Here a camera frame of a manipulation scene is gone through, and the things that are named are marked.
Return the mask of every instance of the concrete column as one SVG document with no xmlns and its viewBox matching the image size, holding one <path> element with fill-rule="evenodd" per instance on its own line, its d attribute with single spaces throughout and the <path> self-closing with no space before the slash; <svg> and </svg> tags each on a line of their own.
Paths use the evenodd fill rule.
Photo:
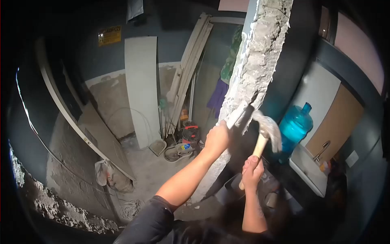
<svg viewBox="0 0 390 244">
<path fill-rule="evenodd" d="M 293 0 L 250 0 L 242 33 L 243 41 L 218 123 L 236 109 L 241 101 L 249 103 L 254 100 L 252 106 L 255 109 L 262 104 L 282 51 L 292 4 Z M 243 126 L 242 134 L 249 123 Z M 205 196 L 229 160 L 230 153 L 226 150 L 199 184 L 191 197 L 192 203 Z"/>
</svg>

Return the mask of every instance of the sink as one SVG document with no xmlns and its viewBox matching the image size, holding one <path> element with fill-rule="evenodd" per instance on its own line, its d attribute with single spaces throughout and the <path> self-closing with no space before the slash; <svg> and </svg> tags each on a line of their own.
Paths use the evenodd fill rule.
<svg viewBox="0 0 390 244">
<path fill-rule="evenodd" d="M 310 153 L 300 144 L 292 152 L 289 165 L 318 196 L 325 197 L 328 177 L 319 169 Z"/>
</svg>

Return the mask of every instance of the water bottle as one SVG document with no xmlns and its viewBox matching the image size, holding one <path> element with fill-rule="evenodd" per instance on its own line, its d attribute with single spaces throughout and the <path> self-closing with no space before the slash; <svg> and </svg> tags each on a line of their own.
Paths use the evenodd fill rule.
<svg viewBox="0 0 390 244">
<path fill-rule="evenodd" d="M 294 148 L 313 128 L 313 119 L 309 112 L 312 109 L 306 103 L 303 108 L 292 106 L 280 122 L 282 135 L 282 154 L 279 162 L 285 162 L 292 154 Z"/>
</svg>

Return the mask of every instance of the purple cloth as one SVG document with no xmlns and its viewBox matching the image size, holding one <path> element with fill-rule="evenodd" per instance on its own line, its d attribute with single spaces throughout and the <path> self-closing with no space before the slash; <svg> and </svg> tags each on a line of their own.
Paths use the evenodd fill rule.
<svg viewBox="0 0 390 244">
<path fill-rule="evenodd" d="M 207 103 L 207 107 L 209 109 L 215 109 L 215 118 L 218 119 L 219 113 L 222 108 L 222 103 L 225 100 L 225 95 L 227 90 L 229 89 L 229 85 L 221 80 L 221 77 L 217 81 L 217 85 L 209 102 Z"/>
</svg>

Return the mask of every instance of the wooden hammer handle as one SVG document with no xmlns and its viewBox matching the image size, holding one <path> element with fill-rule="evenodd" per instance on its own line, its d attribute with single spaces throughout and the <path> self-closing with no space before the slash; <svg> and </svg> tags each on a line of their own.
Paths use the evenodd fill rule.
<svg viewBox="0 0 390 244">
<path fill-rule="evenodd" d="M 255 155 L 259 158 L 259 161 L 260 161 L 261 154 L 263 153 L 264 148 L 267 144 L 267 141 L 268 141 L 268 138 L 265 138 L 261 133 L 259 133 L 259 137 L 257 138 L 255 149 L 253 150 L 253 153 L 252 153 L 252 155 Z M 245 189 L 244 184 L 243 184 L 243 180 L 240 181 L 240 184 L 238 186 L 241 190 Z"/>
</svg>

